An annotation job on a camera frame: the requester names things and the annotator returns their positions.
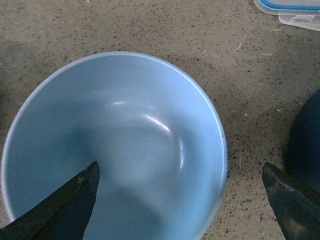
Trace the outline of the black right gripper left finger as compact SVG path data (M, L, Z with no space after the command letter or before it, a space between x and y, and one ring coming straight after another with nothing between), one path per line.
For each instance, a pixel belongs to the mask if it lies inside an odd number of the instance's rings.
M96 203L100 169L91 163L33 209L1 228L2 240L81 240Z

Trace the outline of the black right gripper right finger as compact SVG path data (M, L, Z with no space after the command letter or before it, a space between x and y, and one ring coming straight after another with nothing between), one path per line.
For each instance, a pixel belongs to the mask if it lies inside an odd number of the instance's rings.
M287 240L320 238L320 194L270 162L262 170L268 202Z

